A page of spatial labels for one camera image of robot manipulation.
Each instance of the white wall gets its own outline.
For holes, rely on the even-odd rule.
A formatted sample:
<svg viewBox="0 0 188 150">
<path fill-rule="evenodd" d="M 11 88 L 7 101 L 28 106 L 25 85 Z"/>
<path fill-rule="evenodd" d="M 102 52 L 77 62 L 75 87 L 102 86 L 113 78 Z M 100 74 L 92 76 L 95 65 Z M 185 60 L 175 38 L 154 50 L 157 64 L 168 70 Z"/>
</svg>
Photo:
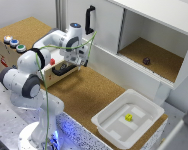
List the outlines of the white wall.
<svg viewBox="0 0 188 150">
<path fill-rule="evenodd" d="M 188 77 L 176 90 L 171 91 L 167 102 L 183 112 L 188 110 Z"/>
<path fill-rule="evenodd" d="M 55 0 L 0 0 L 0 28 L 31 16 L 56 27 Z"/>
</svg>

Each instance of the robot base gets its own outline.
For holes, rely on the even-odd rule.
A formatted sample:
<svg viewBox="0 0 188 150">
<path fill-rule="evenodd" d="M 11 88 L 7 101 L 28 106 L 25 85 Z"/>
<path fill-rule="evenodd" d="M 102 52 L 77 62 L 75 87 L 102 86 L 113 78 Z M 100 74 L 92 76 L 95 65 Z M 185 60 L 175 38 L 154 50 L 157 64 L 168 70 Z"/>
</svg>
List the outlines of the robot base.
<svg viewBox="0 0 188 150">
<path fill-rule="evenodd" d="M 30 140 L 30 136 L 32 134 L 32 132 L 34 131 L 34 129 L 37 127 L 37 125 L 39 124 L 39 122 L 34 122 L 28 126 L 26 126 L 19 135 L 18 138 L 18 150 L 43 150 L 42 146 L 39 146 L 37 148 L 35 148 L 33 146 L 33 142 L 31 142 Z"/>
</svg>

